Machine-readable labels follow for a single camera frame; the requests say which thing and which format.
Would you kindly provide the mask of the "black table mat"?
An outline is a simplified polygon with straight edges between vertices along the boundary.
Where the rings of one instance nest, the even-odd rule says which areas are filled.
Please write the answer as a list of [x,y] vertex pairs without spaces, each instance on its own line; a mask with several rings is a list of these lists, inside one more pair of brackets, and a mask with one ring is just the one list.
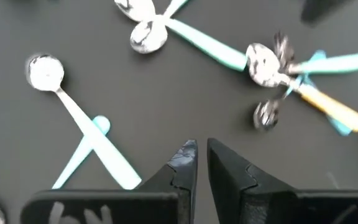
[[[189,0],[175,17],[239,51],[289,36],[296,61],[318,49],[358,52],[358,0],[310,23],[305,0]],[[0,206],[10,224],[32,194],[49,189],[81,137],[57,96],[33,89],[27,59],[38,52],[65,68],[63,89],[88,116],[111,121],[109,139],[143,179],[189,139],[198,142],[196,224],[219,224],[206,144],[216,138],[299,189],[358,189],[358,133],[341,136],[324,114],[291,94],[278,124],[252,124],[258,102],[277,88],[255,84],[170,32],[158,51],[133,51],[135,24],[113,0],[0,0]],[[358,111],[358,72],[312,75],[316,86]]]

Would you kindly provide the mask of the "teal-handled metal spoon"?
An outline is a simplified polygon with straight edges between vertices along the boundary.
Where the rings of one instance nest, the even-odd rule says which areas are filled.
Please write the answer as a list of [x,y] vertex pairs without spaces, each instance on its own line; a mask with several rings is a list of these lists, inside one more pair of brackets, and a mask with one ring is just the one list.
[[287,70],[289,74],[354,72],[358,71],[358,53],[293,63]]
[[170,0],[163,14],[157,14],[152,0],[141,0],[146,3],[145,13],[130,35],[131,47],[140,54],[149,54],[160,49],[167,41],[168,20],[189,0]]
[[53,55],[37,54],[28,61],[26,75],[29,84],[37,90],[56,93],[116,182],[126,190],[136,188],[142,179],[114,144],[63,90],[61,83],[64,74],[62,63]]
[[[114,0],[114,3],[122,13],[133,21],[136,21],[137,24],[145,15],[142,10],[147,6],[146,3],[141,3],[141,0]],[[223,44],[173,17],[168,20],[167,30],[168,29],[171,29],[174,33],[193,44],[206,55],[228,68],[241,72],[247,65],[247,57],[244,53]]]

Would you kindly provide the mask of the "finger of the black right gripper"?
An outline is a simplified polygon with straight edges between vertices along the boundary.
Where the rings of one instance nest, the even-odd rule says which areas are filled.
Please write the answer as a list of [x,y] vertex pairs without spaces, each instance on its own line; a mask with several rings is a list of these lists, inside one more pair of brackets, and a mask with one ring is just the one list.
[[353,0],[304,0],[301,22],[313,25]]

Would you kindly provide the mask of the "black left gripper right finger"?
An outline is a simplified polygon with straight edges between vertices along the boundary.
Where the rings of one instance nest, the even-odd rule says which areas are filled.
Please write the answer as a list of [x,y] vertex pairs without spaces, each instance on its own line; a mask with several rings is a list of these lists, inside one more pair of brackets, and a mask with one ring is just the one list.
[[220,224],[358,224],[358,190],[294,188],[215,138],[207,154]]

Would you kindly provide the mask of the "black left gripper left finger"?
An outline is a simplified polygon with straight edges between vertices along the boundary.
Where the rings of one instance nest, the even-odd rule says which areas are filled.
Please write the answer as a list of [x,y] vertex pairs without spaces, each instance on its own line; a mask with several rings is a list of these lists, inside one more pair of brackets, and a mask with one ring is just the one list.
[[188,140],[133,190],[44,190],[24,205],[20,224],[193,224],[198,143]]

